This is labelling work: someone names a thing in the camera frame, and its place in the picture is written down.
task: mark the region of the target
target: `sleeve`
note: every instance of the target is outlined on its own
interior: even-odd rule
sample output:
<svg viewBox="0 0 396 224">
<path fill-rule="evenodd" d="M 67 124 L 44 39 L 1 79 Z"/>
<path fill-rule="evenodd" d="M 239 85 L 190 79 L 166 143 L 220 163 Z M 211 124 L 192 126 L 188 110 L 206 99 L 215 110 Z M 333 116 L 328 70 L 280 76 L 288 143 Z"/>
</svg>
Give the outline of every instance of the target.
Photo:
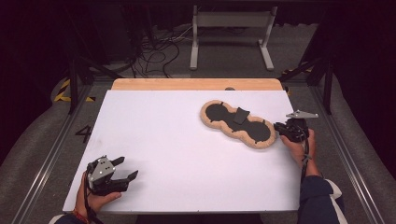
<svg viewBox="0 0 396 224">
<path fill-rule="evenodd" d="M 59 217 L 54 222 L 54 224 L 85 224 L 85 222 L 79 220 L 77 217 L 73 216 L 73 214 L 66 214 L 66 215 Z"/>
<path fill-rule="evenodd" d="M 300 192 L 299 224 L 347 223 L 341 190 L 331 181 L 317 175 L 307 176 Z"/>
</svg>

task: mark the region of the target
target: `wooden edge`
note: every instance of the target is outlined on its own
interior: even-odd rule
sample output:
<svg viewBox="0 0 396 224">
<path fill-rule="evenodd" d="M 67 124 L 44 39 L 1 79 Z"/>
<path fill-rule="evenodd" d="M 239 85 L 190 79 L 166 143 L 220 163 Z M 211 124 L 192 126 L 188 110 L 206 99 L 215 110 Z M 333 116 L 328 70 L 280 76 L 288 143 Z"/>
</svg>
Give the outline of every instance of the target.
<svg viewBox="0 0 396 224">
<path fill-rule="evenodd" d="M 113 91 L 282 91 L 276 78 L 118 78 Z"/>
</svg>

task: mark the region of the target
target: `hand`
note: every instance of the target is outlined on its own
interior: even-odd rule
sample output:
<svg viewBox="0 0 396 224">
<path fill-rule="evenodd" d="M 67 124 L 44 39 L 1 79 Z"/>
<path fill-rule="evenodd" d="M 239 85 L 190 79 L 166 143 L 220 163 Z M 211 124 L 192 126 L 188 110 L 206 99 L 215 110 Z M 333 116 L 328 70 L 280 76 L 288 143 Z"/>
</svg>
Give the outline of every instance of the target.
<svg viewBox="0 0 396 224">
<path fill-rule="evenodd" d="M 309 137 L 308 137 L 308 144 L 309 144 L 309 156 L 311 156 L 311 160 L 308 161 L 306 167 L 306 174 L 305 175 L 320 175 L 320 171 L 316 166 L 315 158 L 316 158 L 316 151 L 317 146 L 315 143 L 315 132 L 312 129 L 309 129 Z M 294 143 L 291 142 L 286 136 L 280 135 L 280 139 L 282 140 L 283 144 L 287 146 L 290 150 L 291 156 L 300 166 L 303 168 L 303 159 L 304 159 L 304 145 L 303 143 Z"/>
<path fill-rule="evenodd" d="M 82 175 L 82 178 L 81 178 L 81 184 L 79 185 L 75 208 L 79 214 L 81 214 L 85 218 L 88 218 L 87 210 L 85 208 L 85 203 L 84 203 L 85 175 L 86 174 L 84 172 L 84 174 Z M 106 196 L 94 195 L 90 192 L 90 190 L 88 188 L 87 188 L 87 193 L 88 193 L 88 197 L 87 197 L 88 205 L 95 213 L 98 213 L 105 204 L 111 203 L 114 200 L 121 197 L 120 192 L 112 192 L 112 193 L 107 194 Z"/>
</svg>

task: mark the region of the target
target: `human hand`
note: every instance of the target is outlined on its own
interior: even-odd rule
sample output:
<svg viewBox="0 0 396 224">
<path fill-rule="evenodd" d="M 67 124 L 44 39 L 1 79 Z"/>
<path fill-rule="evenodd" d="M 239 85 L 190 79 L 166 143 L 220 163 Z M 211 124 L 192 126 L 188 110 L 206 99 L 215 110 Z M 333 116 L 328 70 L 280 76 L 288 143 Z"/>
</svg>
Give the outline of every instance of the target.
<svg viewBox="0 0 396 224">
<path fill-rule="evenodd" d="M 309 144 L 309 156 L 311 156 L 310 161 L 314 161 L 316 157 L 316 143 L 315 143 L 315 132 L 312 129 L 309 129 L 309 137 L 308 137 L 308 144 Z M 287 146 L 290 150 L 291 156 L 297 162 L 300 167 L 303 167 L 303 159 L 304 159 L 304 142 L 301 143 L 294 143 L 291 142 L 285 135 L 280 135 L 280 139 L 282 140 L 283 144 Z"/>
<path fill-rule="evenodd" d="M 84 202 L 85 175 L 86 174 L 84 172 L 84 174 L 82 175 L 81 184 L 79 185 L 79 189 L 78 189 L 78 193 L 77 193 L 75 209 L 80 215 L 82 215 L 88 219 L 87 209 L 85 208 L 85 202 Z M 88 188 L 87 188 L 87 192 L 88 192 L 88 196 L 87 196 L 88 205 L 95 213 L 98 213 L 105 204 L 111 203 L 114 200 L 121 197 L 120 192 L 112 192 L 112 193 L 107 194 L 106 196 L 94 195 L 90 192 L 90 190 Z"/>
</svg>

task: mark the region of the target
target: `white tabletop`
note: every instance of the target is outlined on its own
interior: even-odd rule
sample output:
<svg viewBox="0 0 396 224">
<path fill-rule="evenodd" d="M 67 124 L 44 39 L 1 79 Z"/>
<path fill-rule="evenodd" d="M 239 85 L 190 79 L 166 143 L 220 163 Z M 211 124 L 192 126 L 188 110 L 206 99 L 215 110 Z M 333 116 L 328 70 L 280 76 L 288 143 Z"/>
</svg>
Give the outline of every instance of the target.
<svg viewBox="0 0 396 224">
<path fill-rule="evenodd" d="M 254 149 L 206 127 L 201 107 L 221 100 L 272 123 L 293 111 L 284 91 L 108 91 L 64 211 L 75 205 L 81 174 L 102 155 L 120 156 L 113 179 L 139 170 L 102 211 L 123 214 L 297 210 L 300 169 L 279 138 Z"/>
</svg>

